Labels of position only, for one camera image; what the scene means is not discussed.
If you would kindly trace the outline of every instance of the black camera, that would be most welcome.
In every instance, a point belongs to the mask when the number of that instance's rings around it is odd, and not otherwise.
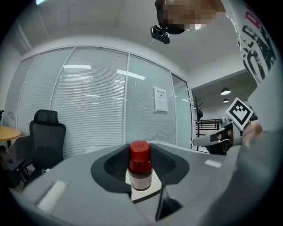
[[[162,28],[158,27],[157,25],[154,25],[150,28],[151,37],[154,39],[157,39],[164,44],[170,43],[170,38],[167,32],[164,32]]]

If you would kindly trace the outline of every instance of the red bottle cap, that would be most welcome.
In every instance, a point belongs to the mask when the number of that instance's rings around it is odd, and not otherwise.
[[[137,140],[130,144],[130,159],[133,162],[145,162],[150,160],[149,143]]]

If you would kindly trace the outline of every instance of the paper sign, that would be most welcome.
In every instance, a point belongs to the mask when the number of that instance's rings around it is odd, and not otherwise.
[[[166,90],[154,87],[154,99],[156,111],[168,111]]]
[[[243,101],[236,98],[226,110],[226,114],[241,130],[243,130],[252,116],[253,111]]]

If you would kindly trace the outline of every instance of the white blinds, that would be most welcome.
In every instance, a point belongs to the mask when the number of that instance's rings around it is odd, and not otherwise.
[[[20,96],[17,127],[29,135],[29,125],[40,109],[49,109],[53,87],[72,49],[40,54],[33,64]]]
[[[169,71],[131,55],[129,72],[126,143],[159,139],[175,144],[175,107]],[[168,112],[154,111],[154,86],[167,91]]]
[[[19,96],[22,91],[23,83],[27,77],[27,74],[34,63],[36,56],[30,57],[28,59],[23,60],[11,81],[6,103],[5,103],[5,113],[4,113],[4,125],[8,127],[16,128],[17,122],[17,111],[19,105]]]
[[[128,55],[107,49],[76,48],[64,66],[51,109],[67,127],[64,158],[91,145],[122,144]]]

